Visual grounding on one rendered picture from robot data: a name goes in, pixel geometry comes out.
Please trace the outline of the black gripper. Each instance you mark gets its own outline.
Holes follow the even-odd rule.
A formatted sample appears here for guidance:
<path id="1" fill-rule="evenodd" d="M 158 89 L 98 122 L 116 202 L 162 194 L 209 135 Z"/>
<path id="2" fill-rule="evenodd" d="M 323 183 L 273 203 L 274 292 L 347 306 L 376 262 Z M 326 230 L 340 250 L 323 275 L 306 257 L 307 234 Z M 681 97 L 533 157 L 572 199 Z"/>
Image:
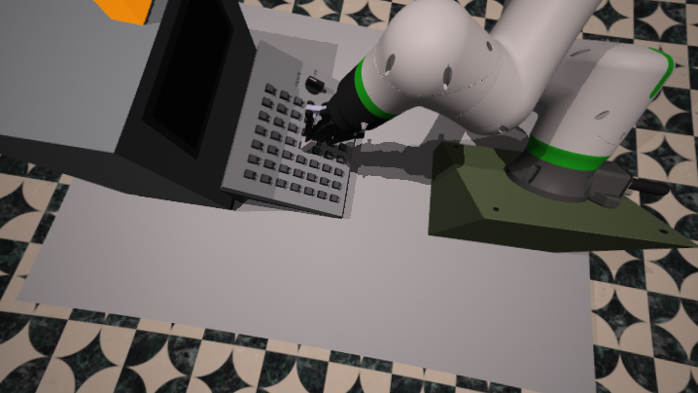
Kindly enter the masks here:
<path id="1" fill-rule="evenodd" d="M 314 119 L 318 114 L 321 115 L 322 120 L 314 125 Z M 321 106 L 315 105 L 313 101 L 307 101 L 305 117 L 307 120 L 300 146 L 303 151 L 308 151 L 315 145 L 322 146 L 322 142 L 331 145 L 351 139 L 365 138 L 365 130 L 353 127 L 342 116 L 337 105 L 336 93 L 330 101 L 324 102 Z"/>

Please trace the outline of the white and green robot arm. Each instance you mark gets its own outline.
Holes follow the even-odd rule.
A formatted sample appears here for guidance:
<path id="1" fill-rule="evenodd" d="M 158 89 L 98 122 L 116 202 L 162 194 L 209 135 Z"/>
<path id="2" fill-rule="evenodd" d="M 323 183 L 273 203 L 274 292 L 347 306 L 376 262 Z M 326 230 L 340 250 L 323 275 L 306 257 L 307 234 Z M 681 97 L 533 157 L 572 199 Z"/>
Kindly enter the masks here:
<path id="1" fill-rule="evenodd" d="M 646 46 L 577 39 L 602 1 L 505 0 L 488 33 L 454 0 L 415 0 L 340 81 L 339 110 L 372 130 L 421 106 L 479 135 L 510 131 L 536 112 L 525 150 L 506 169 L 516 185 L 614 209 L 629 190 L 665 196 L 669 185 L 607 159 L 676 62 Z"/>

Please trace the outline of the grey control console with keypad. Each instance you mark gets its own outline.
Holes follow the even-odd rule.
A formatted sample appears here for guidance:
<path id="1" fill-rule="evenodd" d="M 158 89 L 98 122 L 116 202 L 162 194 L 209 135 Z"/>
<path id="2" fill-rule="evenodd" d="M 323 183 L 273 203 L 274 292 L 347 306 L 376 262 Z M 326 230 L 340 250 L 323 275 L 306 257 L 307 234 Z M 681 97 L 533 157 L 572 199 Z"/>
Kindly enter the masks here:
<path id="1" fill-rule="evenodd" d="M 0 0 L 0 154 L 129 195 L 342 219 L 355 139 L 300 149 L 339 83 L 237 0 Z"/>

